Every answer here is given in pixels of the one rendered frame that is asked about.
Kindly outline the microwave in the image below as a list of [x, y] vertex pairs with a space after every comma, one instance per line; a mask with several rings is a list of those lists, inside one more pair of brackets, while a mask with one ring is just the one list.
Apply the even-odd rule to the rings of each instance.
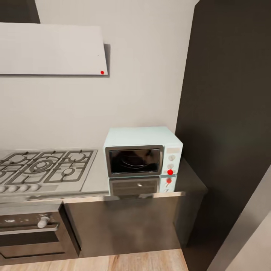
[[173, 175], [183, 143], [165, 126], [110, 128], [103, 148], [108, 178]]

